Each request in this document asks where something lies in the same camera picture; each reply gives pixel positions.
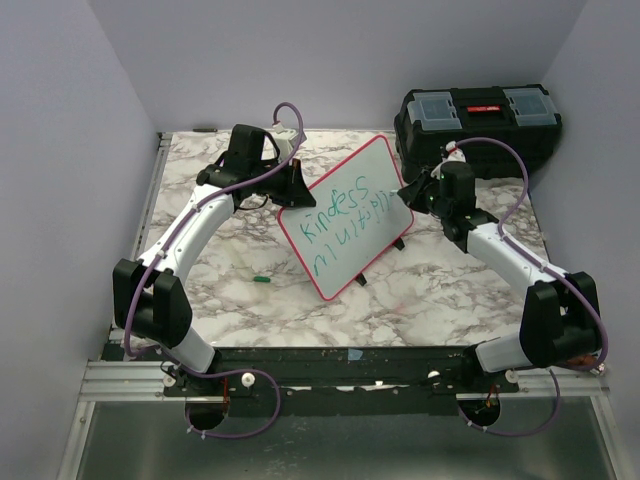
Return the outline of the pink framed whiteboard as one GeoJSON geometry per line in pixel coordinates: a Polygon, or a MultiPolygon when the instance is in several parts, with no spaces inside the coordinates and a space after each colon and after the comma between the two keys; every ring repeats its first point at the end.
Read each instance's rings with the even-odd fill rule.
{"type": "Polygon", "coordinates": [[[322,299],[334,299],[411,228],[413,212],[390,194],[402,187],[391,145],[376,135],[312,184],[315,207],[279,211],[279,226],[322,299]]]}

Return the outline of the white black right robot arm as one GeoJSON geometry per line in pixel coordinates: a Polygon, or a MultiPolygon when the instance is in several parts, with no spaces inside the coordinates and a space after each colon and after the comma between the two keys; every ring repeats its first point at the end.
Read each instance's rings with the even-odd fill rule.
{"type": "Polygon", "coordinates": [[[545,262],[479,208],[469,165],[446,162],[437,176],[421,174],[397,194],[411,210],[439,219],[449,241],[496,272],[524,300],[518,332],[465,350],[459,371],[467,389],[485,390],[496,372],[572,368],[575,358],[589,354],[605,359],[608,337],[593,278],[545,262]]]}

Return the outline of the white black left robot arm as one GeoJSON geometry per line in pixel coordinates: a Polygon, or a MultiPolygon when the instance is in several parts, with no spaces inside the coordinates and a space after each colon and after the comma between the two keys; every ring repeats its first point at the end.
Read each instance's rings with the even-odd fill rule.
{"type": "Polygon", "coordinates": [[[280,122],[272,130],[236,125],[227,148],[196,177],[189,201],[161,238],[136,260],[120,260],[112,274],[114,319],[125,336],[157,344],[185,368],[201,395],[222,380],[214,347],[192,325],[184,286],[214,233],[253,195],[293,208],[313,207],[295,155],[305,140],[300,129],[280,122]]]}

